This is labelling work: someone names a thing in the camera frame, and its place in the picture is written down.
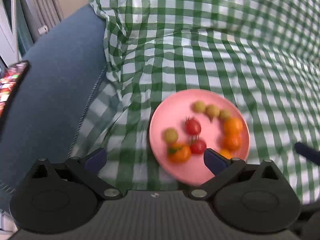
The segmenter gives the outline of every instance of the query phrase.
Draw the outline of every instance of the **screw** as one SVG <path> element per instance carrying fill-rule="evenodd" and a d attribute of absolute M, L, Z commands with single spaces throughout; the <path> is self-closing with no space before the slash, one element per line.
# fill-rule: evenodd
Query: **screw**
<path fill-rule="evenodd" d="M 202 198 L 207 195 L 207 192 L 205 192 L 203 189 L 195 189 L 195 190 L 191 191 L 191 195 L 193 195 L 194 197 L 197 197 L 197 198 Z"/>
<path fill-rule="evenodd" d="M 107 197 L 116 197 L 120 194 L 120 191 L 116 188 L 108 188 L 104 191 L 104 195 Z"/>

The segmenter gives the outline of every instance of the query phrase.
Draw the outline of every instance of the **blue chair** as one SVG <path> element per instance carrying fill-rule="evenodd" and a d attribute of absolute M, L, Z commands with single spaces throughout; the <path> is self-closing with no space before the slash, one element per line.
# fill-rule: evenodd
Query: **blue chair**
<path fill-rule="evenodd" d="M 105 21 L 86 5 L 27 52 L 31 68 L 0 135 L 0 209 L 34 161 L 63 162 L 87 100 L 106 65 Z"/>

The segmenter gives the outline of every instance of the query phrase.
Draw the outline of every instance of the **green gingham tablecloth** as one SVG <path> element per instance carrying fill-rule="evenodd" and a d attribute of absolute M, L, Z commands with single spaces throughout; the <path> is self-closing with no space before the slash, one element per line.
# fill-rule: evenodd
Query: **green gingham tablecloth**
<path fill-rule="evenodd" d="M 211 90 L 250 131 L 248 163 L 271 159 L 303 203 L 319 197 L 319 0 L 90 0 L 106 19 L 106 78 L 70 156 L 108 152 L 100 178 L 121 190 L 176 189 L 155 160 L 148 125 L 176 91 Z"/>

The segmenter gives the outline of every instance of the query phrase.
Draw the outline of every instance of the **yellow cherry tomato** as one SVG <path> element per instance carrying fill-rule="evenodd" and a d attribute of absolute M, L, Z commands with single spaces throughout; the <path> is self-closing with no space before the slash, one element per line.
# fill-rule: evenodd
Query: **yellow cherry tomato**
<path fill-rule="evenodd" d="M 241 137 L 238 134 L 227 134 L 222 140 L 222 147 L 229 151 L 236 151 L 241 146 Z"/>
<path fill-rule="evenodd" d="M 219 154 L 222 155 L 223 157 L 229 159 L 229 160 L 232 158 L 231 152 L 229 150 L 227 150 L 227 149 L 221 149 Z"/>
<path fill-rule="evenodd" d="M 243 130 L 242 120 L 236 117 L 227 119 L 223 124 L 225 134 L 241 133 Z"/>
<path fill-rule="evenodd" d="M 174 143 L 168 147 L 168 159 L 174 163 L 184 163 L 191 156 L 190 147 L 184 143 Z"/>

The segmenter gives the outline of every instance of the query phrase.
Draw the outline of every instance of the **red cherry tomato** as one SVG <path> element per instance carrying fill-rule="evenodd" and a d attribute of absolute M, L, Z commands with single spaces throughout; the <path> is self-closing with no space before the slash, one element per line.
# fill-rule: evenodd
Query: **red cherry tomato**
<path fill-rule="evenodd" d="M 185 130 L 191 136 L 198 135 L 201 132 L 201 126 L 196 119 L 191 118 L 186 121 Z"/>
<path fill-rule="evenodd" d="M 204 140 L 197 139 L 190 145 L 191 152 L 193 154 L 203 154 L 205 149 L 207 148 L 207 144 Z"/>

